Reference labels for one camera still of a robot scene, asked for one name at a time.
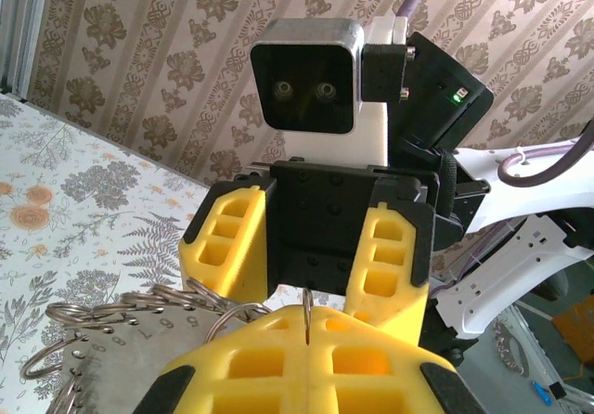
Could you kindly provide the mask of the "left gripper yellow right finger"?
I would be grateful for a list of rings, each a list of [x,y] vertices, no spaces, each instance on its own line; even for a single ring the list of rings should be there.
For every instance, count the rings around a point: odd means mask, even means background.
[[[485,414],[446,359],[327,307],[313,319],[307,414]]]

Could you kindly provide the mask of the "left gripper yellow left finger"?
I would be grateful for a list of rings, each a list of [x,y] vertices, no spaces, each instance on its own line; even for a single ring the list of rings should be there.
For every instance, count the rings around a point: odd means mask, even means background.
[[[171,360],[134,414],[310,414],[303,309],[287,306]]]

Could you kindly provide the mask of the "metal band with keyrings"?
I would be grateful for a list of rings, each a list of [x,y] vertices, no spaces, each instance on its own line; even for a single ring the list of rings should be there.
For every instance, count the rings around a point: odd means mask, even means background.
[[[45,414],[132,414],[167,363],[256,318],[296,303],[277,287],[263,304],[242,305],[191,278],[183,290],[162,284],[114,303],[52,303],[45,315],[58,338],[22,367],[26,381],[58,380]]]

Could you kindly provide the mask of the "small blue object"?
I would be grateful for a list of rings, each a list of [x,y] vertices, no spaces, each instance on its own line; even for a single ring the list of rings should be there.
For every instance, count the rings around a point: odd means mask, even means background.
[[[546,386],[536,381],[531,381],[531,385],[542,402],[548,407],[553,405],[554,400],[561,400],[567,396],[560,382],[554,382]]]

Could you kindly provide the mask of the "orange cardboard box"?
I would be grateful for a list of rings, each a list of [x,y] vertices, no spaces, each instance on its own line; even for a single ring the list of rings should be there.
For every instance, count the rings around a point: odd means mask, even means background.
[[[570,382],[582,378],[584,368],[594,369],[594,294],[554,317],[552,324],[580,362],[579,373],[562,380]]]

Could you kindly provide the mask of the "floral patterned table cover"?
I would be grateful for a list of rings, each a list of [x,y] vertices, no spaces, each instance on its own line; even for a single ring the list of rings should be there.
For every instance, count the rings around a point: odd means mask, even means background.
[[[45,308],[181,283],[177,245],[206,188],[0,96],[0,394],[62,335]]]

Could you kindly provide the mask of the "aluminium corner post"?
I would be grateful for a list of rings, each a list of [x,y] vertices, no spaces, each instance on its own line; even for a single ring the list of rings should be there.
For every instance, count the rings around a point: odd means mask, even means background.
[[[0,90],[27,95],[45,0],[0,0]]]

